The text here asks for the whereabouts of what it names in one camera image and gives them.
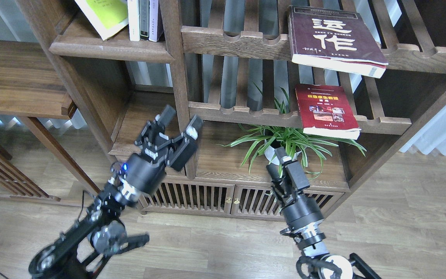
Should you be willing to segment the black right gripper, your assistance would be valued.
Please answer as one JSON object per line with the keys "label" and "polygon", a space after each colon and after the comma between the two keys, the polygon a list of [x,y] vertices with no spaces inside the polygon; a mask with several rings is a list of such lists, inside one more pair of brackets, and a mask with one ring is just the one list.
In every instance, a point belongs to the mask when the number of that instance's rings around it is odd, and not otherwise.
{"label": "black right gripper", "polygon": [[272,180],[272,191],[280,205],[287,228],[281,235],[319,235],[319,224],[324,220],[320,207],[313,198],[306,196],[304,190],[310,187],[309,180],[300,163],[286,153],[285,148],[275,148],[277,165],[283,167],[280,175],[278,166],[266,165]]}

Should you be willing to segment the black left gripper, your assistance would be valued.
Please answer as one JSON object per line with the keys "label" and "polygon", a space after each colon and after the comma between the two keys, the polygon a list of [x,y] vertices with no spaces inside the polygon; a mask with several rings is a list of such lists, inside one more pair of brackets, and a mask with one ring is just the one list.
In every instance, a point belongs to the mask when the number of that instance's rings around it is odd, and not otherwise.
{"label": "black left gripper", "polygon": [[142,129],[135,141],[140,152],[131,154],[118,172],[122,196],[153,195],[166,176],[166,167],[180,171],[196,153],[203,119],[195,115],[184,132],[169,138],[165,128],[176,114],[172,106],[166,105],[156,120]]}

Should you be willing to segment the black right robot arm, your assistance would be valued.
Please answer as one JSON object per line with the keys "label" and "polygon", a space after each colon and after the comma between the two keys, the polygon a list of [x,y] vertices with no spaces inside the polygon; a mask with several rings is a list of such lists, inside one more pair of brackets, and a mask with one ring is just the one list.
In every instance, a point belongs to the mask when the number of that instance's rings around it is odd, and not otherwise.
{"label": "black right robot arm", "polygon": [[292,238],[301,252],[296,271],[302,279],[378,279],[375,272],[360,256],[351,253],[348,258],[332,254],[323,240],[319,226],[324,221],[314,198],[304,190],[310,186],[301,164],[290,157],[284,148],[275,149],[283,173],[276,167],[266,166],[271,177],[271,189],[280,205],[287,227],[280,234]]}

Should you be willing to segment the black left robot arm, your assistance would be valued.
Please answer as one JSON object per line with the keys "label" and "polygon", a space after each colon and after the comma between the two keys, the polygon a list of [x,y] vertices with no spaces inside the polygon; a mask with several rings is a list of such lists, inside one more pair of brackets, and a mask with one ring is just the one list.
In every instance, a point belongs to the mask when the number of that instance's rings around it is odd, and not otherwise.
{"label": "black left robot arm", "polygon": [[194,116],[179,136],[169,138],[165,130],[175,115],[167,105],[146,123],[134,142],[140,152],[112,167],[86,216],[34,256],[28,268],[33,279],[95,279],[112,256],[150,241],[149,234],[128,236],[120,215],[126,207],[135,208],[142,196],[156,193],[167,167],[180,171],[197,151],[203,120]]}

